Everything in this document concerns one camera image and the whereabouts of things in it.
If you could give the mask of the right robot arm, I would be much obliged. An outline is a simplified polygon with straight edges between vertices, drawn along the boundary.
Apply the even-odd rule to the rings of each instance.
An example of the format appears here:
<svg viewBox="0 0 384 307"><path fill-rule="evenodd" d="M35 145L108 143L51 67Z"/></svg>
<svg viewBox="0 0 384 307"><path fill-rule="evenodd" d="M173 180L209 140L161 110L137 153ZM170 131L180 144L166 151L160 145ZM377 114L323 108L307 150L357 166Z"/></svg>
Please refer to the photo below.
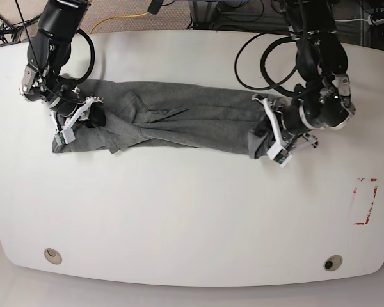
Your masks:
<svg viewBox="0 0 384 307"><path fill-rule="evenodd" d="M38 31L28 40L28 63L20 84L20 94L29 102L41 101L51 111L57 145L75 141L74 128L103 127L106 115L101 97L83 95L79 85L90 76L95 64L95 47L80 28L90 1L48 1L38 21ZM71 43L80 34L88 43L90 63L76 79L62 77L61 68L70 59Z"/></svg>

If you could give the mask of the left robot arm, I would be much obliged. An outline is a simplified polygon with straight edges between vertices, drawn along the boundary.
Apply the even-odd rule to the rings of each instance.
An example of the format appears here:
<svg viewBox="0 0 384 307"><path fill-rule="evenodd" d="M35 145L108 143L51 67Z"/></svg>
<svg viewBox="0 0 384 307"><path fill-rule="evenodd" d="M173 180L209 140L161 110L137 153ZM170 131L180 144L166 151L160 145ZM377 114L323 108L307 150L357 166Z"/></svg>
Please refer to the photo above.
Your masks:
<svg viewBox="0 0 384 307"><path fill-rule="evenodd" d="M341 129L355 115L347 74L348 58L337 38L337 28L328 1L280 1L282 14L291 35L274 41L260 60L264 80L280 94L291 98L289 104L272 101L255 94L252 99L263 105L273 133L266 155L285 166L297 148L317 146L311 131ZM296 69L304 85L287 91L271 80L266 72L266 59L279 45L295 42Z"/></svg>

